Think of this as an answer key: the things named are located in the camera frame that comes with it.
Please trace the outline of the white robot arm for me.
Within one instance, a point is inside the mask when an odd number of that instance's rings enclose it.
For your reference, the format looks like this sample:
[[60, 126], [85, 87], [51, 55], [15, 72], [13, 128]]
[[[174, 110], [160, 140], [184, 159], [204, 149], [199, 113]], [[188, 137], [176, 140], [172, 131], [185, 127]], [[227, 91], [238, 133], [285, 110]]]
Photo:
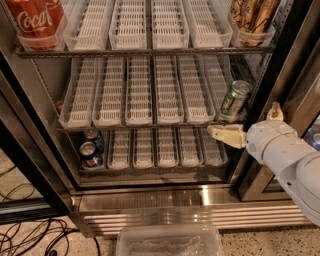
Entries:
[[320, 152], [284, 122], [278, 102], [273, 102], [264, 121], [247, 132], [239, 124], [209, 125], [208, 134], [237, 149], [245, 148], [267, 166], [305, 217], [320, 225]]

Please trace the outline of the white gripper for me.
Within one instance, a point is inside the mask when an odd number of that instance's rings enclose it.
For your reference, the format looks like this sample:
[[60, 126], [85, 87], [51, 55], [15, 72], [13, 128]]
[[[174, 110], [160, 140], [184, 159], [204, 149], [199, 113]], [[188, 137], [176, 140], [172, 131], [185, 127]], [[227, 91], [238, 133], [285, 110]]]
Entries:
[[263, 154], [268, 145], [282, 135], [297, 135], [297, 131], [285, 123], [281, 106], [273, 102], [265, 121], [253, 124], [247, 134], [240, 124], [209, 125], [209, 135], [217, 141], [233, 148], [241, 149], [246, 146], [248, 153], [260, 164], [263, 163]]

